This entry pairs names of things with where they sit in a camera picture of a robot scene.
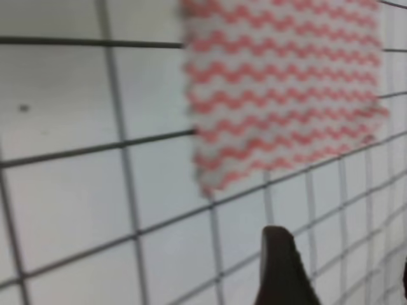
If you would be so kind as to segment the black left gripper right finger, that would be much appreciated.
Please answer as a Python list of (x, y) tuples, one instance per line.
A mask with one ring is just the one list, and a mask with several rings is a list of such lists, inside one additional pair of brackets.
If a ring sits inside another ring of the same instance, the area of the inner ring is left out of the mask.
[(407, 259), (404, 262), (403, 285), (407, 285)]

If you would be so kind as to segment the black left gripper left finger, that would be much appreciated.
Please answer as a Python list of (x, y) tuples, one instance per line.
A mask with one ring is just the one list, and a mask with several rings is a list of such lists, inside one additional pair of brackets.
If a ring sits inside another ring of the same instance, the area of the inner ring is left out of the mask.
[(305, 271), (294, 236), (266, 226), (261, 235), (260, 281), (255, 304), (320, 304)]

